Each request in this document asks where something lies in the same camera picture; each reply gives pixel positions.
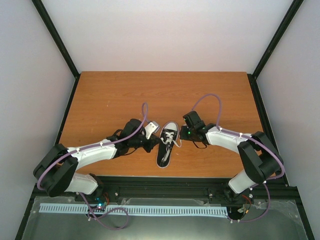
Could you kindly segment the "white shoelace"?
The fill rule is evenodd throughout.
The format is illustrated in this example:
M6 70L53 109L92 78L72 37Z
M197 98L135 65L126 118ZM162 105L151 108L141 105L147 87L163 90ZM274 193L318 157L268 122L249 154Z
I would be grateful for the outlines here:
M159 144L158 148L157 165L160 168L166 168L170 163L173 147L176 146L180 148L182 146L182 142L180 140L179 143L177 143L178 131L171 129L164 129L161 132L160 138L162 143Z

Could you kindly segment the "black white canvas sneaker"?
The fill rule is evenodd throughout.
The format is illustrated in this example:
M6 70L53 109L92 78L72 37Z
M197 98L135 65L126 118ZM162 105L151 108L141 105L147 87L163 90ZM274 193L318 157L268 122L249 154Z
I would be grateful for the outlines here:
M176 122L170 121L161 129L160 143L158 146L158 153L156 164L159 168L166 168L170 164L171 153L174 146L180 148L181 143L177 143L179 138L179 126Z

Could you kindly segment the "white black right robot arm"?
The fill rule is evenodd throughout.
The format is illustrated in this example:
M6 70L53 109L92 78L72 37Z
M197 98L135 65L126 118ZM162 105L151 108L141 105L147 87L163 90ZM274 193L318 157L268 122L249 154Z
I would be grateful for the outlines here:
M284 175L284 162L264 132L241 133L213 123L205 124L196 111L185 114L183 119L181 140L191 141L195 146L202 143L204 148L218 146L239 154L243 170L224 187L226 201L234 203L238 195L249 188Z

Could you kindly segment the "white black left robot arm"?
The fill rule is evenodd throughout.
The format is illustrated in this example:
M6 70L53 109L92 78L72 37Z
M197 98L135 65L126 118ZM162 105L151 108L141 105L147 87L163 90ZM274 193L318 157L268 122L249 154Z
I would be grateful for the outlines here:
M140 120L132 118L123 129L97 143L79 147L56 144L35 167L33 176L39 188L50 197L72 192L99 201L104 195L99 179L93 173L81 174L77 171L93 163L127 156L138 148L149 153L161 141L155 135L159 128L155 121L143 126Z

